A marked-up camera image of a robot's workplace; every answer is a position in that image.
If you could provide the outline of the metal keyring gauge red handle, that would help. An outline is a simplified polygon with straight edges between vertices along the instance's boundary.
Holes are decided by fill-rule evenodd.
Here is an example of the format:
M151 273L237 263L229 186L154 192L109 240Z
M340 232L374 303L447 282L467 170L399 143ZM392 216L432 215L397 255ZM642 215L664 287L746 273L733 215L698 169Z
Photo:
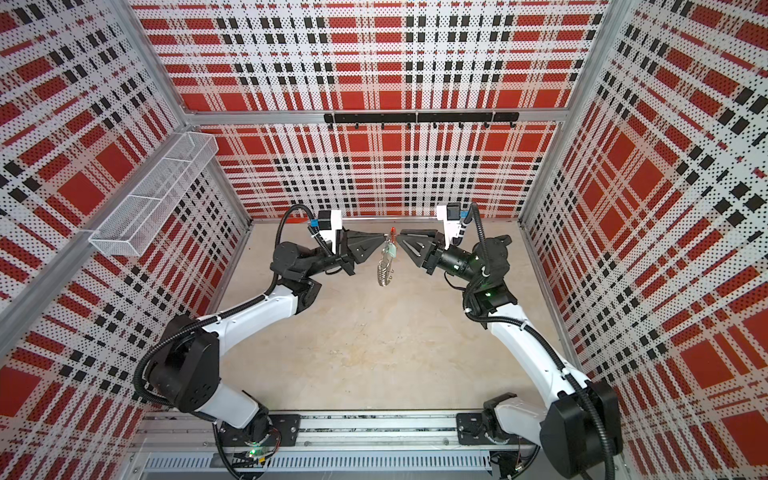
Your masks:
M390 232L386 236L386 241L383 244L381 251L381 259L377 265L377 282L381 287L386 287L391 283L394 272L394 261L396 259L396 257L392 258L383 253L387 241L393 242L396 245L396 229L394 227L390 229Z

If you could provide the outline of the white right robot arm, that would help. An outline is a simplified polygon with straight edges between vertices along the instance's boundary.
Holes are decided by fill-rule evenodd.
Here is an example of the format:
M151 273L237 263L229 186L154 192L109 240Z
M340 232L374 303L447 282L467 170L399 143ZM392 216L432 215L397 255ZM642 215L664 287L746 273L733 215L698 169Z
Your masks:
M398 238L417 267L465 281L465 316L511 352L543 401L540 408L514 395L488 401L482 432L495 442L516 436L534 443L565 478L588 478L602 466L613 479L623 449L617 393L568 362L530 322L505 282L511 242L507 235L485 238L467 251L436 230L404 230Z

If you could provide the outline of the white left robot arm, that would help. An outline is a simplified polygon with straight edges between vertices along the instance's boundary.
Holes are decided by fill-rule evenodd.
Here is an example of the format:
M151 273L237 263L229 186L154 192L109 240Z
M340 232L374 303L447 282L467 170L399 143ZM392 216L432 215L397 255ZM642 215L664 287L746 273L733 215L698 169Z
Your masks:
M322 241L314 249L281 242L273 252L273 282L265 293L206 317L172 319L161 340L139 360L133 376L136 392L215 427L226 426L246 444L266 440L274 429L268 408L222 382L221 359L244 340L307 310L321 289L314 275L335 268L354 275L356 266L386 240L383 233L348 229L338 231L336 238L335 246Z

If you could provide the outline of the black hook rail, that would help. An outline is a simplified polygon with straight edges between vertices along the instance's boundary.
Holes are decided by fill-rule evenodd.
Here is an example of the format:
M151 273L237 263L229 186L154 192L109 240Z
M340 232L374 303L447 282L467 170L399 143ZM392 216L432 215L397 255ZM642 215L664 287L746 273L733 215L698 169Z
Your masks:
M510 112L400 112L400 113L327 113L323 119L328 125L349 124L413 124L413 123L516 123L520 113Z

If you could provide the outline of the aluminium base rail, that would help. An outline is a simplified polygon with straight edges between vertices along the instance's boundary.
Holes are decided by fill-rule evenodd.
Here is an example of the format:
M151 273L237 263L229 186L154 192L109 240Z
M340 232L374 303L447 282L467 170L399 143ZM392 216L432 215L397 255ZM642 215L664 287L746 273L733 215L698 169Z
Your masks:
M189 414L141 422L121 479L557 479L531 427L494 440L479 410L277 411L259 443Z

